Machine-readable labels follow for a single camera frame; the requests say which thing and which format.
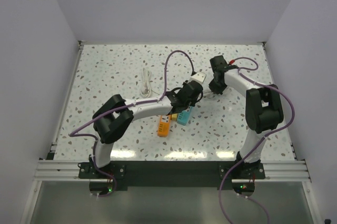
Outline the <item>blue power strip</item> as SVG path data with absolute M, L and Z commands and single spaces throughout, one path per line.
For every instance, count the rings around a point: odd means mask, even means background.
M 186 126 L 190 120 L 190 115 L 193 108 L 193 106 L 189 106 L 186 110 L 179 113 L 176 122 L 180 125 Z

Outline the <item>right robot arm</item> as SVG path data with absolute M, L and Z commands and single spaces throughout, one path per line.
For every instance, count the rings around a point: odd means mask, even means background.
M 245 98 L 245 119 L 248 126 L 243 147 L 237 153 L 234 171 L 240 178 L 253 172 L 253 165 L 261 161 L 261 153 L 267 135 L 283 121 L 284 114 L 280 93 L 276 85 L 259 84 L 240 75 L 240 68 L 228 63 L 223 56 L 210 59 L 213 79 L 209 88 L 214 94 L 222 94 L 231 87 Z

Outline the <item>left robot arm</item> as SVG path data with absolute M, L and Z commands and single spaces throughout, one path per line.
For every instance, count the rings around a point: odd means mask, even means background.
M 133 121 L 178 114 L 199 102 L 202 93 L 202 84 L 190 80 L 182 87 L 167 91 L 162 99 L 132 101 L 119 94 L 112 96 L 93 116 L 93 128 L 99 140 L 93 148 L 91 173 L 97 178 L 108 174 L 113 145 L 123 137 Z

